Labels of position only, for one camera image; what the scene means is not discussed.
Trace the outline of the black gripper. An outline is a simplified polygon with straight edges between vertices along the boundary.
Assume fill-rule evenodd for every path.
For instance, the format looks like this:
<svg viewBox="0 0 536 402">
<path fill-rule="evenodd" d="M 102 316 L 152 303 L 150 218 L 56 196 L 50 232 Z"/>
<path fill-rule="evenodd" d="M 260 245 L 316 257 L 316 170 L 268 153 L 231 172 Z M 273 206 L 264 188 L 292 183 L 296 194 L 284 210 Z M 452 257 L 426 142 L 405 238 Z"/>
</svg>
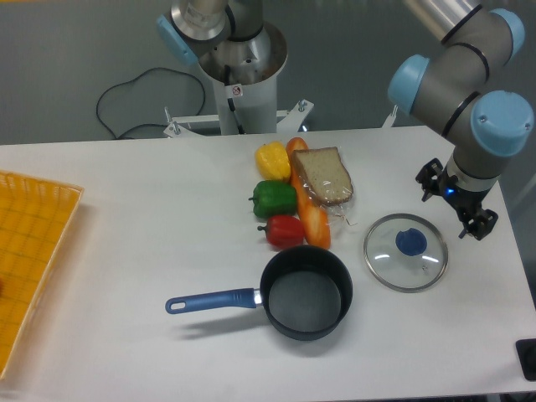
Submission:
<svg viewBox="0 0 536 402">
<path fill-rule="evenodd" d="M 492 232 L 498 214 L 482 208 L 482 200 L 489 193 L 488 179 L 474 178 L 460 170 L 449 172 L 434 158 L 422 167 L 415 181 L 423 191 L 422 202 L 440 196 L 456 211 L 463 226 L 460 239 L 469 235 L 483 240 Z"/>
</svg>

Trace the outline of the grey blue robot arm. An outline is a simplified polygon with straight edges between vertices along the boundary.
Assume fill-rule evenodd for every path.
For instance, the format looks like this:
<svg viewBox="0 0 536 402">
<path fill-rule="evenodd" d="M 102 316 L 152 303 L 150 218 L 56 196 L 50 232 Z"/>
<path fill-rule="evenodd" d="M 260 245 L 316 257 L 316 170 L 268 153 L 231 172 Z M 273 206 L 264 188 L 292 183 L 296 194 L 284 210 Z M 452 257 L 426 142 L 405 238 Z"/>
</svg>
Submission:
<svg viewBox="0 0 536 402">
<path fill-rule="evenodd" d="M 478 1 L 409 1 L 408 9 L 441 41 L 437 59 L 408 58 L 389 83 L 389 99 L 450 142 L 446 164 L 433 160 L 418 173 L 426 197 L 455 211 L 463 234 L 478 240 L 497 222 L 482 200 L 509 160 L 524 147 L 534 113 L 520 95 L 482 93 L 490 76 L 520 50 L 522 21 Z M 260 1 L 177 1 L 157 19 L 170 52 L 212 80 L 223 134 L 273 133 L 276 78 L 287 60 L 286 41 L 267 23 Z"/>
</svg>

